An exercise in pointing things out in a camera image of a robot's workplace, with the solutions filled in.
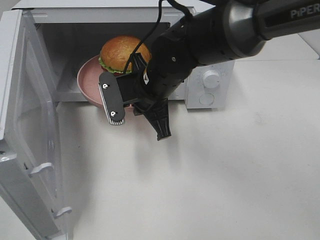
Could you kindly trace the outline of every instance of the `open microwave door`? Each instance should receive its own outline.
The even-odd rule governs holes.
[[[28,11],[4,12],[0,33],[0,196],[37,240],[66,239],[50,63]]]

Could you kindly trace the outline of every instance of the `white microwave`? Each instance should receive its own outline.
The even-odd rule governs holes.
[[[38,240],[67,239],[65,213],[72,210],[64,205],[56,107],[86,101],[78,70],[108,39],[142,38],[153,26],[157,2],[133,2],[22,0],[1,18],[0,195]],[[145,44],[150,47],[182,16],[163,7]],[[223,107],[233,67],[234,61],[197,67],[169,99],[185,101],[188,109]]]

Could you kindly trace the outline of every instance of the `white table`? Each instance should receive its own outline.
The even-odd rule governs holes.
[[[320,61],[302,59],[236,62],[225,109],[170,103],[160,142],[142,116],[61,103],[74,239],[318,240]]]

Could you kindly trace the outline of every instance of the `hamburger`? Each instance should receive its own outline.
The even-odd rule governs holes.
[[[128,35],[121,35],[108,40],[100,52],[100,65],[104,70],[112,74],[122,74],[130,54],[139,42],[139,38]],[[144,43],[136,52],[141,53],[146,63],[151,59],[151,53]],[[132,64],[129,63],[126,74],[131,73],[131,71]]]

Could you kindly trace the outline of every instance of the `black robotic arm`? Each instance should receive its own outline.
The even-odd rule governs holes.
[[[255,56],[272,38],[320,28],[320,0],[202,1],[215,7],[192,16],[186,7],[168,0],[185,17],[154,41],[148,65],[136,53],[133,73],[100,76],[111,124],[123,123],[124,105],[134,104],[135,113],[148,119],[158,140],[169,137],[168,96],[195,67]]]

